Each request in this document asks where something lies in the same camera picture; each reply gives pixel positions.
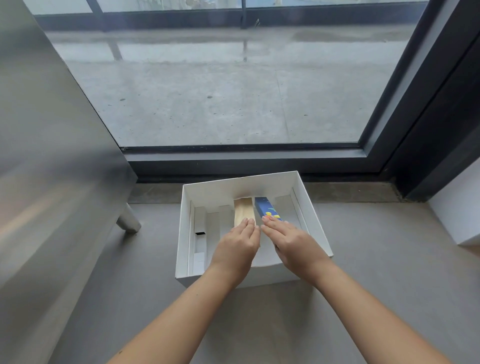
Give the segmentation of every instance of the forearm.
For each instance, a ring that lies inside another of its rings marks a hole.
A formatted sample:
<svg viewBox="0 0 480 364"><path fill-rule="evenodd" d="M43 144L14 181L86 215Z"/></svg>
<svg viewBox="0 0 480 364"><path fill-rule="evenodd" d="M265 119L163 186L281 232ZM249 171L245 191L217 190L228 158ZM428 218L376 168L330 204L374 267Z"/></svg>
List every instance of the forearm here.
<svg viewBox="0 0 480 364"><path fill-rule="evenodd" d="M231 290L220 272L207 270L108 364L187 364Z"/></svg>
<svg viewBox="0 0 480 364"><path fill-rule="evenodd" d="M337 313L368 364L447 364L440 352L333 263L316 288Z"/></svg>

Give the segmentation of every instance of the right hand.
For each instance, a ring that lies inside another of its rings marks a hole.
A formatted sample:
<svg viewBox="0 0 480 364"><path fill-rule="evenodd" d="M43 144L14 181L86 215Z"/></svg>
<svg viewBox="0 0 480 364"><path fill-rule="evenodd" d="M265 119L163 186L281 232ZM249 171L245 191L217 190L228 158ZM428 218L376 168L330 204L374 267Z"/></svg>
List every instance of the right hand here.
<svg viewBox="0 0 480 364"><path fill-rule="evenodd" d="M295 275L315 285L323 268L333 261L313 237L293 224L263 216L262 231L275 245L275 250L285 266Z"/></svg>

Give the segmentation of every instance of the white cardboard box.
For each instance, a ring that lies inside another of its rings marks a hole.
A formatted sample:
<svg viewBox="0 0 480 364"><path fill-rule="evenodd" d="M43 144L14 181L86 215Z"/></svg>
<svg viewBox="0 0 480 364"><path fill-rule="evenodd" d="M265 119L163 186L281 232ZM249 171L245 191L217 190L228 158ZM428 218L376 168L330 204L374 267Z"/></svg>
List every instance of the white cardboard box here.
<svg viewBox="0 0 480 364"><path fill-rule="evenodd" d="M283 220L307 231L332 256L332 249L297 171L186 184L180 206L175 278L185 287L207 269L220 237L233 227L233 200L266 196ZM255 211L257 225L262 223ZM280 261L270 239L261 234L260 249L239 287L298 279Z"/></svg>

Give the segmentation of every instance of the metal leg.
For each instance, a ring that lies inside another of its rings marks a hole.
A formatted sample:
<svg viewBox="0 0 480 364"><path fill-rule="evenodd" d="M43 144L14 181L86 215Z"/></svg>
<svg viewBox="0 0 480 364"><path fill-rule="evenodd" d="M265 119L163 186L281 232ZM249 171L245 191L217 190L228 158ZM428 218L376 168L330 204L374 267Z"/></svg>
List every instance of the metal leg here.
<svg viewBox="0 0 480 364"><path fill-rule="evenodd" d="M117 225L130 234L135 234L142 227L141 223L133 214L132 208L129 204L125 204L125 209L117 220Z"/></svg>

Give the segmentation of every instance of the hand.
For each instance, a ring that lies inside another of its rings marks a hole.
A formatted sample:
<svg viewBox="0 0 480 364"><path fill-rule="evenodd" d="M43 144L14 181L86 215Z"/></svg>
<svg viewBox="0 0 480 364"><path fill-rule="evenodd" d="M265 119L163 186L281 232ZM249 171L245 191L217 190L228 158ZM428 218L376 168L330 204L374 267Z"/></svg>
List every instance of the hand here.
<svg viewBox="0 0 480 364"><path fill-rule="evenodd" d="M272 240L281 261L295 275L315 285L324 267L333 265L314 238L293 224L263 216L262 231Z"/></svg>
<svg viewBox="0 0 480 364"><path fill-rule="evenodd" d="M220 239L208 270L221 274L234 289L247 276L259 247L260 228L252 218L244 218Z"/></svg>

